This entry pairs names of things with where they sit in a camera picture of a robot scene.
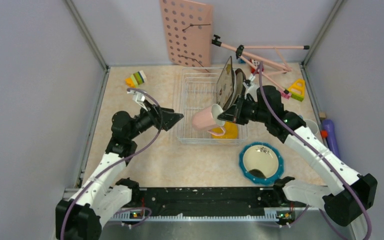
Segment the orange yellow bowl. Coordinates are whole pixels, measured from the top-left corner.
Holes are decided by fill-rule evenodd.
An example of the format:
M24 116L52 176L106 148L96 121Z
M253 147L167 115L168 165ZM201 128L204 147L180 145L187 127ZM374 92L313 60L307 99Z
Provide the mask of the orange yellow bowl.
M213 139L237 139L239 136L238 126L231 122L226 122L224 125L225 133L221 136L211 135Z

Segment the white pink handled cup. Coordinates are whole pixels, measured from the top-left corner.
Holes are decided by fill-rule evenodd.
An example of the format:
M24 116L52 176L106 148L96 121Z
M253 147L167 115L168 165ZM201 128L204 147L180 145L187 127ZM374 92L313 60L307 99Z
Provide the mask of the white pink handled cup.
M213 136L223 136L226 134L224 120L218 119L223 113L223 109L218 104L212 104L209 107L195 113L191 119L191 125L196 131L205 131Z

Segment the square floral plate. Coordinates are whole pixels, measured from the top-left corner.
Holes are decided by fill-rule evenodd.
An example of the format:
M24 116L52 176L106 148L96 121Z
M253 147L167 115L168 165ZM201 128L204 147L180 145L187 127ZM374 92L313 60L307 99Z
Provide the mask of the square floral plate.
M232 70L232 57L230 56L216 82L216 103L225 110L230 104L230 98L234 90L234 78Z

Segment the dark red rimmed plate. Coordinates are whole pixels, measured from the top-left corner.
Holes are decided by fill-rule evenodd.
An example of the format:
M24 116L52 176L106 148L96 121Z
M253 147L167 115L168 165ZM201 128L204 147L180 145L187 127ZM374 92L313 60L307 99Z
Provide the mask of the dark red rimmed plate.
M236 92L236 99L235 99L235 101L237 100L238 97L243 96L245 94L246 90L245 90L245 87L244 87L243 83L247 79L245 73L240 68L238 68L236 76L238 78L238 80L237 80L237 87L238 87L238 89L237 89L237 92Z

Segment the white wire dish rack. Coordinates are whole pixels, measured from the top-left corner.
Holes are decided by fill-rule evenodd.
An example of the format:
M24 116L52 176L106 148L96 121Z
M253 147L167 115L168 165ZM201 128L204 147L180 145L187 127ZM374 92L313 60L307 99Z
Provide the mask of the white wire dish rack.
M190 145L239 145L248 138L248 128L238 125L235 138L214 138L206 131L192 127L195 113L216 103L216 83L222 72L219 67L185 67L181 71L179 107L183 119L176 125L176 137L182 144Z

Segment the blue rimmed bowl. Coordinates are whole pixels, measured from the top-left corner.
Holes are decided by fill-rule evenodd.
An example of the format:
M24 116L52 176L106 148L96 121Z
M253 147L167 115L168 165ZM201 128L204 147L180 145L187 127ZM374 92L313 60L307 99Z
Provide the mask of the blue rimmed bowl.
M247 144L238 155L238 166L245 178L256 185L270 186L285 171L280 152L267 142Z

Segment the white plate red characters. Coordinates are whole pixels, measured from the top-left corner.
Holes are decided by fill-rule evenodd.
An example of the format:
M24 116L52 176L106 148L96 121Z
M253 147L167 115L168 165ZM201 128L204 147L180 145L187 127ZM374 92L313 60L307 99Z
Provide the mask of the white plate red characters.
M237 90L238 90L238 87L237 87L237 80L238 80L238 77L237 77L237 72L238 72L238 68L235 69L235 71L232 72L232 77L233 77L233 81L232 81L232 85L233 85L233 91L232 91L232 94L229 98L229 107L232 106L236 100L236 94L237 94Z

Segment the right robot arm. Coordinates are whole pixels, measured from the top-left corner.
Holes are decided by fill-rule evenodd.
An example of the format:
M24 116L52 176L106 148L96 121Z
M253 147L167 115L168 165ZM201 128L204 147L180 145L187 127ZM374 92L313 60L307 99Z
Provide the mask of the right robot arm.
M346 165L312 133L296 113L284 109L274 86L258 89L257 100L240 96L218 119L238 125L263 123L267 131L294 150L323 179L325 185L309 184L293 177L276 182L273 200L279 206L291 201L316 207L338 225L346 226L360 215L368 216L378 182L370 173L361 175Z

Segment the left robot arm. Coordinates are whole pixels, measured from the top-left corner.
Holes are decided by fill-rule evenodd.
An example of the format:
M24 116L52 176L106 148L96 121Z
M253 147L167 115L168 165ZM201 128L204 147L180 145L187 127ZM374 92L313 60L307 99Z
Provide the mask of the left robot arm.
M147 100L135 116L116 112L111 119L111 138L98 166L76 193L55 207L56 239L97 240L105 224L122 207L136 206L141 194L132 181L112 186L130 160L141 153L134 138L152 127L168 131L183 118L182 113Z

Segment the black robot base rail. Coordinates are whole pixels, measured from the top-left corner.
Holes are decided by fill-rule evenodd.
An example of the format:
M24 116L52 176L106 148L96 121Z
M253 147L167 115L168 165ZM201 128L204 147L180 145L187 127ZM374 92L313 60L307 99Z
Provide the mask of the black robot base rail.
M259 221L291 223L305 204L286 200L273 187L140 187L129 178L115 184L128 187L132 199L115 219L149 221Z

